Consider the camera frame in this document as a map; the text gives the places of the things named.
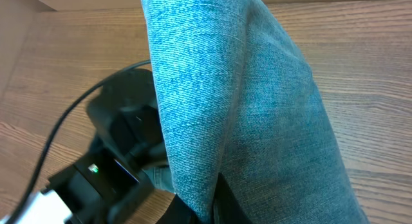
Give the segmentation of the light blue denim jeans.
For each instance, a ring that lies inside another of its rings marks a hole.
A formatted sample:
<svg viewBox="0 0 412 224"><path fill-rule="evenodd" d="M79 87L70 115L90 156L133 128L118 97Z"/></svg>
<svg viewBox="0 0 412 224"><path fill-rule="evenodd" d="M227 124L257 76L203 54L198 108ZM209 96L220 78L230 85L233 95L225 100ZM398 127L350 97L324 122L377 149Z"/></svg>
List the light blue denim jeans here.
<svg viewBox="0 0 412 224"><path fill-rule="evenodd" d="M309 64L261 0L141 0L174 192L202 223L367 223Z"/></svg>

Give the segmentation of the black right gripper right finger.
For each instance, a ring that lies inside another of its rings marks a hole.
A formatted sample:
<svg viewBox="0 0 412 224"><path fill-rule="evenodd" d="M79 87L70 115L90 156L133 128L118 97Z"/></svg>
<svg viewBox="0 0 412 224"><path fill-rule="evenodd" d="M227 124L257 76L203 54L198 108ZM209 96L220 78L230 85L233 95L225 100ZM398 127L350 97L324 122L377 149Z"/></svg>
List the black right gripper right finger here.
<svg viewBox="0 0 412 224"><path fill-rule="evenodd" d="M213 198L213 224L251 224L225 177L219 173Z"/></svg>

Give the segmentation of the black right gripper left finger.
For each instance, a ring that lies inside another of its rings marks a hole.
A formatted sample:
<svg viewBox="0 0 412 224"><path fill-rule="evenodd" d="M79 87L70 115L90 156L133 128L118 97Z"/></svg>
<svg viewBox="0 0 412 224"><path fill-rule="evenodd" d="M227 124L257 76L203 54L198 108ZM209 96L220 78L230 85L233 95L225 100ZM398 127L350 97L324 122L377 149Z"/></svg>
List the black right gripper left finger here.
<svg viewBox="0 0 412 224"><path fill-rule="evenodd" d="M175 195L169 207L156 224L198 224L198 217L178 195Z"/></svg>

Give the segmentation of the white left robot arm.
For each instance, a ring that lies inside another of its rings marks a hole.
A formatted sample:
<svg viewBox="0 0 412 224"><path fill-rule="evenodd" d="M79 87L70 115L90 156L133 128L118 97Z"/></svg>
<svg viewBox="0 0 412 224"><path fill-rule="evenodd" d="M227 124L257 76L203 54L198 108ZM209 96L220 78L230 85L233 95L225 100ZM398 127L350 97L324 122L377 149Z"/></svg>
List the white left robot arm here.
<svg viewBox="0 0 412 224"><path fill-rule="evenodd" d="M168 160L151 71L111 77L86 113L88 151L30 195L16 223L123 223L153 193L144 171Z"/></svg>

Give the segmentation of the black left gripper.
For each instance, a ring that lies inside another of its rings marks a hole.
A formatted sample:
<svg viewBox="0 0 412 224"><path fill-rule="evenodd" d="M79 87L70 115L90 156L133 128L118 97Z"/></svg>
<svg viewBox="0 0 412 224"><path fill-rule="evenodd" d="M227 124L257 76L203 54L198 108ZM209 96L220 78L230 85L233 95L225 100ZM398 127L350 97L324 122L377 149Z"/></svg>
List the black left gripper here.
<svg viewBox="0 0 412 224"><path fill-rule="evenodd" d="M86 113L106 148L127 169L169 165L151 71L138 68L108 79Z"/></svg>

